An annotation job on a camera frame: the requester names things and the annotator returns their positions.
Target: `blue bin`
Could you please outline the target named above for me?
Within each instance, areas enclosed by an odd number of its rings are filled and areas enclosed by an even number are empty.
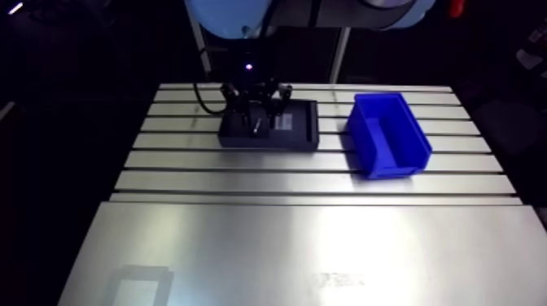
[[[419,173],[431,155],[431,145],[401,94],[356,94],[348,128],[369,179]]]

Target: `dark background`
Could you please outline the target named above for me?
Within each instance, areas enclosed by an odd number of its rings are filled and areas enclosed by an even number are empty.
[[[57,303],[158,84],[206,80],[182,0],[105,2],[85,0],[88,9],[73,7],[47,24],[28,11],[0,17],[0,107],[17,103],[0,122],[0,237],[9,285],[0,304]],[[3,11],[13,4],[0,1]],[[412,28],[353,29],[339,83],[453,86],[519,195],[540,205],[545,180],[529,177],[547,170],[547,85],[523,73],[514,53],[547,16],[547,3],[467,4],[458,20],[439,0]],[[275,74],[327,83],[338,36],[337,28],[279,28],[269,38]],[[212,55],[216,81],[231,60]],[[500,135],[500,123],[518,132]],[[532,137],[526,146],[523,135]]]

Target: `aluminum slotted table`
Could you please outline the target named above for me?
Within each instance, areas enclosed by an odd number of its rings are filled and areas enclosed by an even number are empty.
[[[547,304],[545,231],[450,88],[293,86],[319,102],[313,154],[223,149],[191,85],[162,85],[59,304]],[[434,153],[412,178],[362,181],[345,121],[355,93],[383,91]]]

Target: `white label on tray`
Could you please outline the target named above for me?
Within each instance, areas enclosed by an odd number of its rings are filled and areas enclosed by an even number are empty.
[[[282,114],[275,117],[275,129],[292,130],[292,114]]]

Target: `light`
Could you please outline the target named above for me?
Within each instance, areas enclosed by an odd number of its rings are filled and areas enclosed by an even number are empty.
[[[16,11],[18,11],[21,7],[23,6],[23,3],[22,2],[19,2],[17,3],[16,6],[14,6],[11,11],[9,11],[7,14],[8,15],[13,15]]]

